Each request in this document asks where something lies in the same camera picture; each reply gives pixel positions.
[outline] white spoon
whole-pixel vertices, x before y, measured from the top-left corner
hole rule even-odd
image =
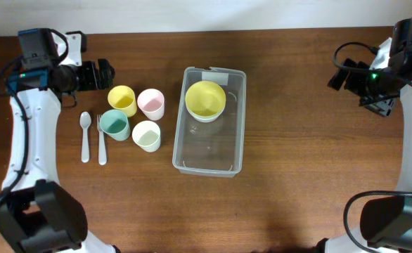
[[[82,151],[81,161],[89,161],[89,142],[87,141],[87,129],[92,123],[91,115],[88,112],[83,112],[79,118],[79,125],[82,127]]]

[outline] pink cup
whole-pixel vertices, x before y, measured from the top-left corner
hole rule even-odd
[[[151,120],[164,116],[164,95],[157,89],[146,89],[137,98],[137,106]]]

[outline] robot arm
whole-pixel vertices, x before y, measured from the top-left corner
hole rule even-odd
[[[114,70],[105,59],[98,60],[100,72],[93,62],[81,61],[86,46],[81,32],[62,35],[52,31],[19,32],[25,71],[6,80],[26,117],[18,101],[11,99],[13,139],[3,190],[22,168],[24,118],[29,145],[25,173],[0,205],[0,233],[15,252],[120,252],[87,230],[83,207],[59,186],[56,170],[56,126],[64,93],[108,88]],[[25,212],[31,205],[37,205],[39,211]]]
[[[356,64],[349,59],[344,62],[344,66],[356,65],[361,67],[365,63]],[[370,66],[370,70],[379,69],[412,81],[412,18],[397,23],[394,39],[381,44]],[[412,86],[403,84],[398,89],[401,82],[391,75],[379,77],[378,74],[364,76],[361,73],[350,73],[345,88],[360,96],[361,105],[367,109],[388,117],[395,104],[396,90],[398,92],[404,112],[404,144],[396,190],[412,192]],[[344,79],[339,71],[329,86],[338,89]],[[353,229],[352,235],[364,247],[369,246],[372,252],[412,252],[412,197],[394,195],[367,202],[360,227]],[[365,250],[357,247],[348,235],[343,235],[326,241],[322,252],[364,253]]]

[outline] bowl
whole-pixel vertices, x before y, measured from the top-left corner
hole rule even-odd
[[[192,117],[199,122],[212,122],[224,111],[225,91],[211,81],[199,81],[186,92],[186,107]]]

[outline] spoon handle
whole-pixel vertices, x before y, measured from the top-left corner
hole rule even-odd
[[[89,142],[87,141],[87,129],[82,129],[81,161],[89,161]]]

